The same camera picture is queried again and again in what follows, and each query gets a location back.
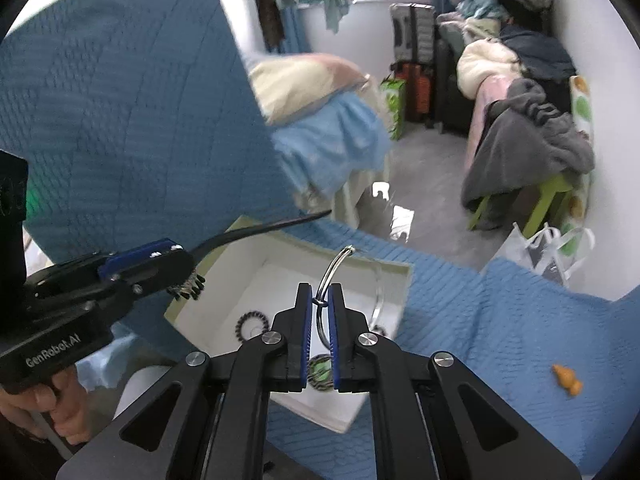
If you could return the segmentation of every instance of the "orange toy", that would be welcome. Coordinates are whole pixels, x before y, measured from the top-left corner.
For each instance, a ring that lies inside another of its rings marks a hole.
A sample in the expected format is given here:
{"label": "orange toy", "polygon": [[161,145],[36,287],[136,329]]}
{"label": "orange toy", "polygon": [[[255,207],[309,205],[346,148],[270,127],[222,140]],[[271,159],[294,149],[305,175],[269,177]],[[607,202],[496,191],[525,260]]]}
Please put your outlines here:
{"label": "orange toy", "polygon": [[558,378],[558,384],[569,392],[571,396],[578,396],[582,391],[582,382],[575,377],[575,372],[571,368],[562,365],[553,365],[553,371]]}

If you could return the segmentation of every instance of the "bolt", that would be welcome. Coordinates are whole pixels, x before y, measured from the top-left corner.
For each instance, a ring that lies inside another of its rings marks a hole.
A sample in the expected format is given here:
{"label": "bolt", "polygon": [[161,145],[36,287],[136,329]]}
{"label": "bolt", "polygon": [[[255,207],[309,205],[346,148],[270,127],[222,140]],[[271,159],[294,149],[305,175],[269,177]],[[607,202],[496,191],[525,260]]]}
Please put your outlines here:
{"label": "bolt", "polygon": [[282,335],[280,332],[274,332],[273,330],[262,334],[262,342],[267,345],[275,345],[282,341]]}
{"label": "bolt", "polygon": [[372,332],[365,332],[358,336],[358,341],[363,346],[373,346],[378,342],[378,336]]}
{"label": "bolt", "polygon": [[200,366],[205,360],[204,352],[191,352],[185,358],[189,366]]}
{"label": "bolt", "polygon": [[448,352],[438,352],[433,356],[433,360],[436,361],[438,366],[442,366],[443,368],[450,367],[453,364],[453,361],[455,361],[453,355]]}

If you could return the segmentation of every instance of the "blue bedspread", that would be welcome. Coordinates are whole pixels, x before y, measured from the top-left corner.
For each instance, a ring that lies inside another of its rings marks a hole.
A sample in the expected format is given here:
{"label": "blue bedspread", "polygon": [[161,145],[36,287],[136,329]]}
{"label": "blue bedspread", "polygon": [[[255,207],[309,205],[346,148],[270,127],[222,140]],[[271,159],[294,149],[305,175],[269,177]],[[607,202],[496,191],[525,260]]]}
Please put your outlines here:
{"label": "blue bedspread", "polygon": [[315,113],[276,129],[271,139],[296,189],[314,186],[327,198],[351,171],[381,171],[391,148],[385,125],[354,92],[335,95]]}
{"label": "blue bedspread", "polygon": [[[218,0],[60,0],[0,45],[0,148],[30,162],[27,228],[56,262],[169,236],[186,247],[240,214],[296,214]],[[640,290],[572,294],[504,261],[487,274],[319,221],[289,230],[414,268],[397,336],[447,349],[585,473],[638,412]],[[156,294],[124,320],[169,356],[191,346]],[[550,371],[584,381],[569,398]],[[330,480],[374,477],[370,414],[338,435],[272,406],[268,438]]]}

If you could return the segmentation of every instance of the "green bag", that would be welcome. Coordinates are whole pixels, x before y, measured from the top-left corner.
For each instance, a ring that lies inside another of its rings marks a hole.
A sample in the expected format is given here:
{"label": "green bag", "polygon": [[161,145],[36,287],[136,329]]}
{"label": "green bag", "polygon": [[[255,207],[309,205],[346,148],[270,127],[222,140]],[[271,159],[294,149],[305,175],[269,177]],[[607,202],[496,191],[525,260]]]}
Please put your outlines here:
{"label": "green bag", "polygon": [[404,103],[406,102],[406,81],[404,79],[386,78],[380,83],[380,90],[385,96],[386,105],[393,119],[393,127],[389,132],[392,140],[402,137],[404,126]]}

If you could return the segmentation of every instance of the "silver suitcase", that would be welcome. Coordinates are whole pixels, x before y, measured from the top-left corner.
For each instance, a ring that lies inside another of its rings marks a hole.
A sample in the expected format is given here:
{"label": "silver suitcase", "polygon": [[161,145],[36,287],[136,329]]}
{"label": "silver suitcase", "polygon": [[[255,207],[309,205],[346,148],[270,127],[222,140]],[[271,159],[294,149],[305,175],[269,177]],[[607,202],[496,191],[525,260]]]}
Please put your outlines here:
{"label": "silver suitcase", "polygon": [[435,27],[433,7],[393,4],[389,10],[394,24],[396,62],[432,64]]}

